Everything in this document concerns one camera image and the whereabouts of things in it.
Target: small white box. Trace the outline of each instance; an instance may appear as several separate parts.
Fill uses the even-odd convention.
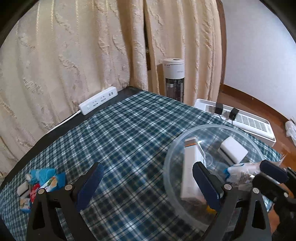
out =
[[[31,188],[29,186],[29,183],[27,181],[25,181],[22,185],[20,185],[17,188],[17,195],[20,198],[26,198],[30,195],[31,192]]]
[[[224,140],[218,152],[231,166],[240,163],[248,154],[248,151],[233,137],[228,137]]]
[[[193,165],[197,161],[201,161],[206,166],[205,153],[195,137],[186,139],[180,198],[187,202],[200,201],[206,204],[206,200],[192,174]]]

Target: wooden baseboard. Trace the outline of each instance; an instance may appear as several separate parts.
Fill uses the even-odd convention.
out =
[[[284,117],[281,113],[277,112],[275,109],[273,109],[269,105],[263,103],[262,101],[256,99],[255,97],[252,97],[240,90],[232,88],[228,85],[223,85],[220,88],[220,92],[230,95],[236,99],[239,99],[242,102],[246,102],[248,104],[254,105],[257,108],[261,108],[262,110],[265,110],[269,112],[271,115],[277,117],[282,123],[286,123],[288,121],[286,117]]]

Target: snack package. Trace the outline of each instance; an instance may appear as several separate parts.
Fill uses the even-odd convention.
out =
[[[62,188],[66,184],[66,175],[65,173],[61,173],[51,177],[43,186],[40,188],[44,188],[47,192],[51,192],[57,189]]]
[[[54,168],[44,168],[44,169],[33,169],[30,171],[30,176],[26,175],[27,180],[31,185],[39,183],[40,186],[44,185],[51,177],[56,174]]]
[[[273,164],[280,166],[284,158],[285,156],[279,162],[273,162]],[[227,175],[226,181],[239,190],[250,191],[254,177],[261,172],[260,164],[261,162],[234,164],[224,170],[224,173]]]
[[[21,198],[20,199],[20,209],[24,212],[24,213],[29,213],[31,211],[31,201],[30,198]]]
[[[32,188],[31,188],[31,192],[30,192],[30,200],[33,203],[37,194],[38,189],[40,188],[39,183],[35,184]]]

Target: blue gripper pad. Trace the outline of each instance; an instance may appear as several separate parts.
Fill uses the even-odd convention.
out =
[[[220,198],[223,195],[221,182],[215,175],[211,175],[200,161],[193,165],[192,174],[209,207],[219,212]]]
[[[104,166],[99,163],[92,175],[87,179],[77,195],[76,209],[78,212],[85,209],[89,204],[94,192],[104,176]]]
[[[288,174],[282,168],[276,166],[268,160],[263,160],[260,163],[260,171],[264,172],[266,175],[272,177],[279,183],[285,183],[288,181]]]

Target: power outlet socket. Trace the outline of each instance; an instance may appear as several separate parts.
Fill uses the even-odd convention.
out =
[[[106,101],[112,99],[117,95],[118,93],[116,87],[111,86],[108,89],[105,89],[100,93],[94,95],[93,97],[87,99],[85,102],[82,102],[79,105],[79,108],[82,114],[86,115],[87,113],[91,112],[101,104],[105,103]]]

